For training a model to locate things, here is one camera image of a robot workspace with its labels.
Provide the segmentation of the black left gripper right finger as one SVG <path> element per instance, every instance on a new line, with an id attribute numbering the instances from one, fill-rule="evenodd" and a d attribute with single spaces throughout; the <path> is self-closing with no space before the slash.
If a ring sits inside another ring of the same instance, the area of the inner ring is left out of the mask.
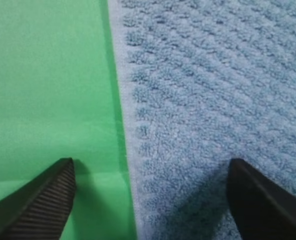
<path id="1" fill-rule="evenodd" d="M 296 197 L 241 158 L 229 163 L 226 196 L 244 240 L 296 240 Z"/>

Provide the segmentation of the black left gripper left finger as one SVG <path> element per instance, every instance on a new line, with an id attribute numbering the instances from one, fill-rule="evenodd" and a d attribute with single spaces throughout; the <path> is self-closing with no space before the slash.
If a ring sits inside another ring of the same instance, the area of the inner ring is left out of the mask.
<path id="1" fill-rule="evenodd" d="M 74 198 L 74 162 L 62 158 L 0 200 L 0 240 L 58 240 Z"/>

